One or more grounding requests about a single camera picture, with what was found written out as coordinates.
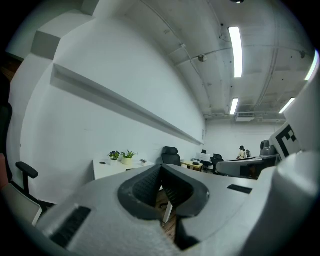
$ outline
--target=chair backrest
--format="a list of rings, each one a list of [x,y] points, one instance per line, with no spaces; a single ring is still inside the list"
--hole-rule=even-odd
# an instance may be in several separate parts
[[[42,209],[36,199],[28,198],[13,183],[9,183],[3,154],[0,154],[0,190],[11,212],[35,226]]]
[[[181,166],[180,155],[178,155],[178,149],[171,146],[165,146],[164,153],[161,155],[164,164]]]
[[[7,157],[7,134],[12,117],[12,107],[9,103],[0,104],[0,154],[4,154],[8,180],[12,179]]]
[[[220,154],[213,154],[214,159],[222,159],[222,155]]]
[[[211,157],[211,162],[212,162],[212,164],[213,164],[213,172],[215,172],[216,169],[217,169],[217,164],[218,164],[219,162],[224,162],[224,160],[223,160],[222,158],[221,158],[221,159],[217,159],[217,158]]]

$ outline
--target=plant pot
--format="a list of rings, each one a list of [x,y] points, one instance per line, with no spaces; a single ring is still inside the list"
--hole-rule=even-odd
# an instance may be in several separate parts
[[[122,160],[121,160],[121,163],[123,163],[126,166],[130,166],[132,164],[132,158],[123,157]]]
[[[110,159],[110,166],[115,166],[117,164],[117,160]]]

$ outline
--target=concrete ceiling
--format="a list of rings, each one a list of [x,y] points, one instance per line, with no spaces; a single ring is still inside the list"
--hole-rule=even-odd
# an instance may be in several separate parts
[[[136,0],[125,16],[171,59],[206,119],[227,116],[233,98],[237,112],[277,114],[306,84],[314,58],[304,29],[277,0]],[[228,27],[240,29],[240,78]]]

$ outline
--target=fluorescent light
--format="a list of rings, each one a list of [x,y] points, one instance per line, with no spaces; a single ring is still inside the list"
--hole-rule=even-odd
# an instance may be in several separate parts
[[[310,67],[309,73],[306,75],[304,80],[308,81],[310,79],[311,75],[314,73],[314,71],[316,69],[318,60],[319,60],[319,53],[317,52],[317,50],[315,50],[312,65]]]
[[[289,102],[283,107],[283,109],[280,110],[279,114],[282,114],[289,106],[292,102],[294,102],[295,98],[291,98],[289,100]]]
[[[234,59],[234,77],[242,77],[242,44],[240,30],[237,26],[229,27],[229,33],[233,48],[233,59]]]
[[[230,110],[230,115],[234,115],[238,106],[238,98],[234,98],[232,100],[232,105],[231,105],[231,110]]]

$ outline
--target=vent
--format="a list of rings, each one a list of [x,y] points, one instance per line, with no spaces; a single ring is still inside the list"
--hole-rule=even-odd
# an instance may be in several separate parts
[[[238,113],[236,115],[235,121],[237,122],[250,122],[255,119],[255,113]]]

